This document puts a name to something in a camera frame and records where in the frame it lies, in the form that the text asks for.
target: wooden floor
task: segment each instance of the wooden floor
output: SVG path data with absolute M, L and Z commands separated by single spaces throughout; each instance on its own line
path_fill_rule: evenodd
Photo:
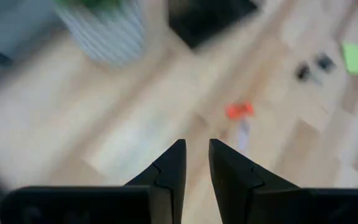
M 303 187 L 358 187 L 358 77 L 340 46 L 358 43 L 358 1 L 261 7 L 196 52 L 162 29 L 146 59 L 123 70 L 59 34 L 0 84 L 0 181 L 120 185 L 185 138 L 183 222 L 221 223 L 208 139 L 236 148 L 224 108 L 248 100 L 250 159 Z M 322 52 L 336 64 L 329 74 L 314 65 Z M 296 80 L 302 61 L 322 85 Z

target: orange object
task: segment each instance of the orange object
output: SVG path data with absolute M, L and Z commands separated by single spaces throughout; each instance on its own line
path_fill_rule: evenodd
M 232 104 L 226 108 L 226 116 L 229 119 L 238 120 L 238 119 L 245 118 L 246 116 L 253 116 L 253 115 L 254 115 L 254 108 L 252 104 L 248 102 L 241 103 L 241 104 Z

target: plant pot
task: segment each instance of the plant pot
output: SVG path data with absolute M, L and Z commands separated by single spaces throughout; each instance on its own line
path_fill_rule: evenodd
M 93 11 L 80 5 L 58 5 L 57 13 L 93 60 L 121 67 L 144 53 L 141 0 L 123 0 L 120 7 Z

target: gray furniture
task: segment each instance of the gray furniture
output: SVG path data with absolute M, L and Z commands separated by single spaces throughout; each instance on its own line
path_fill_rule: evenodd
M 52 0 L 0 0 L 0 76 L 61 27 Z

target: green plant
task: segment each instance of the green plant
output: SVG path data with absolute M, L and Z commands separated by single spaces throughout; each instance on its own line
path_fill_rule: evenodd
M 125 0 L 55 0 L 59 4 L 81 4 L 89 9 L 100 9 L 104 7 L 118 6 Z

